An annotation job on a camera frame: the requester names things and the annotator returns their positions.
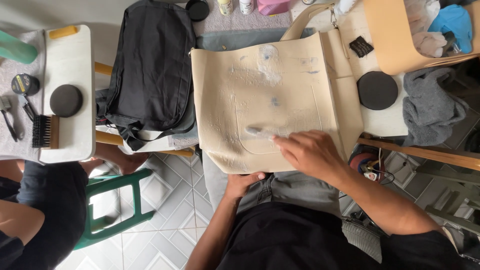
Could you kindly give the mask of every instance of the gray jeans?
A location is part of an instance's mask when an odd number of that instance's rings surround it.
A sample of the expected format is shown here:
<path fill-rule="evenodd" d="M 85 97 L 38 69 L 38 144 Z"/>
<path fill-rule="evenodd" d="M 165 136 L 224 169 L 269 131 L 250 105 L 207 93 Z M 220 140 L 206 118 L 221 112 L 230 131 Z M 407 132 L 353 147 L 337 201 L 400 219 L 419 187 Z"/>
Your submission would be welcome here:
<path fill-rule="evenodd" d="M 203 166 L 205 184 L 215 211 L 227 187 L 227 174 L 206 154 L 203 154 Z M 237 212 L 270 201 L 291 203 L 341 216 L 338 189 L 299 171 L 275 172 L 252 184 L 247 195 L 240 201 Z"/>

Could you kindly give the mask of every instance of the beige leather bag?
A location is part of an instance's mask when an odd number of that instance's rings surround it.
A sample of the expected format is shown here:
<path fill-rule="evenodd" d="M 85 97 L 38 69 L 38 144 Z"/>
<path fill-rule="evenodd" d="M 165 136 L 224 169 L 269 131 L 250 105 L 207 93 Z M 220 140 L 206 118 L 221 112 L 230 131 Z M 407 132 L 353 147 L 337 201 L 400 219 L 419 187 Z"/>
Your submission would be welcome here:
<path fill-rule="evenodd" d="M 280 42 L 191 51 L 200 148 L 223 172 L 292 171 L 269 138 L 311 129 L 328 132 L 350 157 L 363 121 L 339 31 L 299 39 L 310 18 L 332 7 L 309 6 Z"/>

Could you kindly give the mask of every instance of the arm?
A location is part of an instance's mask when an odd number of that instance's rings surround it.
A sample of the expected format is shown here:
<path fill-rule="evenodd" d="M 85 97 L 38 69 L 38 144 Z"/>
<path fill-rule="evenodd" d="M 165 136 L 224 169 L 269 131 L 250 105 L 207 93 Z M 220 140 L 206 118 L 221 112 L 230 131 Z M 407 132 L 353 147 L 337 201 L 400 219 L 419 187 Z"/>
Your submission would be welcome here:
<path fill-rule="evenodd" d="M 262 172 L 248 176 L 229 174 L 227 188 L 204 234 L 190 255 L 185 270 L 216 269 L 230 237 L 240 200 L 251 184 L 263 179 Z"/>
<path fill-rule="evenodd" d="M 289 138 L 274 136 L 274 142 L 297 170 L 350 195 L 386 233 L 443 232 L 417 205 L 351 169 L 340 158 L 327 133 L 309 131 L 292 133 Z"/>
<path fill-rule="evenodd" d="M 26 245 L 40 230 L 44 214 L 27 205 L 0 200 L 0 231 Z"/>

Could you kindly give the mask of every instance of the white bottle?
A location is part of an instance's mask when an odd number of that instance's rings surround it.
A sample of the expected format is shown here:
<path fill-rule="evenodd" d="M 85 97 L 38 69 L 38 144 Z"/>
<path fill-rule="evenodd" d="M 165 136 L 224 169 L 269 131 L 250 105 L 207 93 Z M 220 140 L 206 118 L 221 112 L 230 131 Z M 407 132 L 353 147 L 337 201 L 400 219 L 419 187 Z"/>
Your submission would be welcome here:
<path fill-rule="evenodd" d="M 220 8 L 220 13 L 222 13 L 222 15 L 227 16 L 232 14 L 233 5 L 231 0 L 217 0 L 217 2 Z"/>
<path fill-rule="evenodd" d="M 240 0 L 240 11 L 248 15 L 253 12 L 253 0 Z"/>

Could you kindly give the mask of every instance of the person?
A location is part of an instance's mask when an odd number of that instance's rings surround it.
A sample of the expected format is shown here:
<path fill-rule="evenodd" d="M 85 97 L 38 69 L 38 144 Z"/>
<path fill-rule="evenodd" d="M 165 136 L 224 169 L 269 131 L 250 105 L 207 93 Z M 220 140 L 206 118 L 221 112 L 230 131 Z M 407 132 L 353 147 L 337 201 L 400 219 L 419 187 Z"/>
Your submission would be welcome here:
<path fill-rule="evenodd" d="M 273 140 L 298 171 L 226 176 L 203 155 L 216 210 L 186 270 L 461 269 L 440 226 L 408 199 L 351 169 L 327 133 Z M 339 190 L 390 235 L 380 240 L 381 263 L 343 235 Z"/>
<path fill-rule="evenodd" d="M 53 270 L 84 232 L 88 176 L 104 160 L 133 173 L 146 153 L 96 143 L 96 159 L 41 165 L 0 161 L 0 270 Z"/>

